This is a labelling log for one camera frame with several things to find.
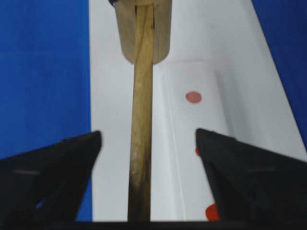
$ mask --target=wooden stick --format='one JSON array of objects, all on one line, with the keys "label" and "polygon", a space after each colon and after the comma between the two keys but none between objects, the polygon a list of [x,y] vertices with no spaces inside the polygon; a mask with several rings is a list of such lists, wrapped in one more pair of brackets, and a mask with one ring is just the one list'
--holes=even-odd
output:
[{"label": "wooden stick", "polygon": [[128,221],[150,221],[154,6],[136,7]]}]

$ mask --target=white surface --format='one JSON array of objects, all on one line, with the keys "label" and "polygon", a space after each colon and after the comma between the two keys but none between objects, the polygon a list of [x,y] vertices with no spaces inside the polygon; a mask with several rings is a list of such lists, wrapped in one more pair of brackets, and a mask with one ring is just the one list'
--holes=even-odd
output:
[{"label": "white surface", "polygon": [[[160,70],[156,76],[160,85],[155,84],[155,89],[161,88],[162,91],[154,93],[162,95],[162,99],[159,105],[154,103],[154,107],[161,107],[159,112],[165,114],[163,120],[166,124],[158,129],[167,132],[168,151],[157,156],[153,148],[153,157],[163,161],[168,155],[172,164],[163,167],[156,163],[158,160],[153,162],[152,187],[158,191],[173,186],[176,192],[169,195],[153,189],[151,217],[152,220],[168,220],[170,213],[174,213],[180,220],[206,220],[205,209],[214,200],[201,159],[195,153],[195,130],[201,127],[228,135],[214,68],[210,63],[197,61],[163,64]],[[185,95],[190,91],[199,92],[202,100],[188,102]],[[153,134],[159,133],[159,130],[153,130]],[[162,186],[159,181],[170,170],[173,177],[167,186]],[[169,205],[167,200],[161,202],[167,196],[175,197],[176,209],[172,212],[161,207],[162,204],[163,207]]]},{"label": "white surface", "polygon": [[[93,172],[94,220],[126,220],[133,66],[121,53],[115,12],[108,1],[90,0],[90,30],[92,130],[102,130],[105,144]],[[210,63],[215,71],[231,136],[307,160],[249,0],[173,1],[171,49],[166,60],[154,67],[153,91],[161,92],[155,82],[163,65],[196,60]],[[180,220],[185,216],[177,206],[180,198],[167,142],[172,137],[163,105],[155,103],[162,99],[163,95],[154,93],[152,154],[153,167],[159,163],[166,173],[153,176],[153,183],[160,183],[152,188],[153,197],[156,193],[163,197],[153,208]]]}]

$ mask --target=blue background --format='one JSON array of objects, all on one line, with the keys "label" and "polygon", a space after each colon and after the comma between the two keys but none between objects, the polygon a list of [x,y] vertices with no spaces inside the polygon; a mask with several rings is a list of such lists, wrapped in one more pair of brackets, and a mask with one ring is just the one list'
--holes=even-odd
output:
[{"label": "blue background", "polygon": [[253,0],[307,147],[307,0]]},{"label": "blue background", "polygon": [[[86,0],[0,0],[0,157],[91,130]],[[92,220],[89,184],[78,220]]]},{"label": "blue background", "polygon": [[[307,144],[307,1],[253,0]],[[0,0],[0,158],[91,130],[87,0]],[[92,220],[92,185],[77,220]]]}]

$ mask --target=red dot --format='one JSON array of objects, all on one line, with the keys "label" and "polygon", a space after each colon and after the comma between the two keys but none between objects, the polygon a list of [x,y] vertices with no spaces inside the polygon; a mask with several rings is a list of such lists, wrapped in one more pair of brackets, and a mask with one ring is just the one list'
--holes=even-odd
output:
[{"label": "red dot", "polygon": [[199,103],[201,101],[201,94],[199,92],[188,92],[186,94],[186,99],[191,103]]},{"label": "red dot", "polygon": [[207,207],[206,217],[207,217],[208,221],[219,221],[220,220],[220,216],[217,212],[217,208],[216,208],[215,204]]},{"label": "red dot", "polygon": [[198,147],[196,146],[196,148],[195,148],[195,152],[196,152],[196,154],[199,156],[200,155],[200,152],[198,151]]}]

